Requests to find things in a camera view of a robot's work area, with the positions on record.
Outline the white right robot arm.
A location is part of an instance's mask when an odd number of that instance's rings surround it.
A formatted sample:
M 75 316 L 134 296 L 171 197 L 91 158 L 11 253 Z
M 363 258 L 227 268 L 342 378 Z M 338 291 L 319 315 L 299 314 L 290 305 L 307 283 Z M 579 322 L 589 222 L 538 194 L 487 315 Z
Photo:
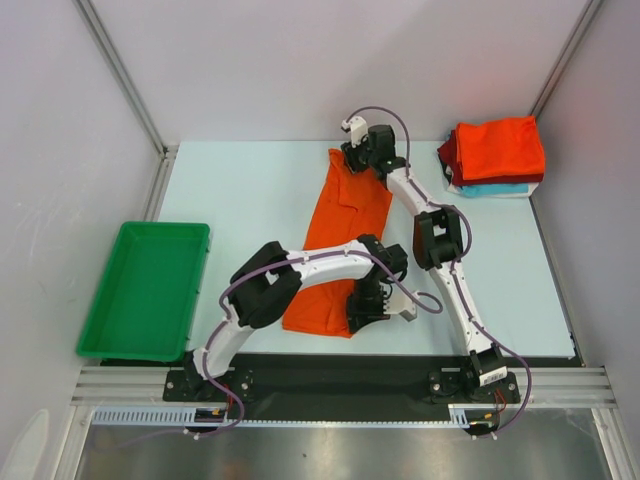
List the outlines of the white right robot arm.
M 462 391 L 473 401 L 486 400 L 496 391 L 497 381 L 507 377 L 508 369 L 467 286 L 462 229 L 469 228 L 469 222 L 455 207 L 436 202 L 423 188 L 409 161 L 397 154 L 391 126 L 368 126 L 364 118 L 355 116 L 343 121 L 341 128 L 350 135 L 341 150 L 351 173 L 372 170 L 413 216 L 415 262 L 438 286 L 451 317 L 459 324 L 469 357 L 470 370 L 461 376 Z

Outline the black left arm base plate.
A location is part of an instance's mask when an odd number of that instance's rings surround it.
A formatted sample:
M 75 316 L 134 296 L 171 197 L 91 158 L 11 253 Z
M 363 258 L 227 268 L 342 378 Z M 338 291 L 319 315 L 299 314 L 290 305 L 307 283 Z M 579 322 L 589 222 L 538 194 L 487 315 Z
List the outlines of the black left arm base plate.
M 242 401 L 252 400 L 253 375 L 250 370 L 231 368 L 215 381 Z M 209 403 L 222 402 L 230 396 L 197 372 L 193 352 L 189 351 L 182 366 L 167 373 L 162 399 L 174 403 Z

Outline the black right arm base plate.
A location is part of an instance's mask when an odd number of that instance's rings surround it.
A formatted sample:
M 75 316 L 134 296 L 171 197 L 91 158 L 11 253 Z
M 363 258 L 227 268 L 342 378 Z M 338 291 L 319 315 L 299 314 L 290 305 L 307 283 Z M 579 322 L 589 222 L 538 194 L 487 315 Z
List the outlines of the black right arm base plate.
M 507 371 L 503 379 L 480 386 L 469 367 L 446 367 L 428 374 L 426 399 L 434 404 L 517 404 L 521 393 L 516 376 Z

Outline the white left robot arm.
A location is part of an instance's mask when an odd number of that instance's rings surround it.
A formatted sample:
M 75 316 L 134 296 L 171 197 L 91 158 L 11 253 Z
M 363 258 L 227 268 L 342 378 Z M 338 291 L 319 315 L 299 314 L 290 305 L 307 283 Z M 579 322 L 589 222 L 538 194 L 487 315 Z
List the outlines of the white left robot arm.
M 186 354 L 186 387 L 197 398 L 214 397 L 221 376 L 254 331 L 272 325 L 308 288 L 353 280 L 354 291 L 344 306 L 347 330 L 353 334 L 387 320 L 383 283 L 400 282 L 408 256 L 398 245 L 383 246 L 365 234 L 342 245 L 316 250 L 285 250 L 277 241 L 261 247 L 230 280 L 220 302 L 225 316 L 205 345 Z

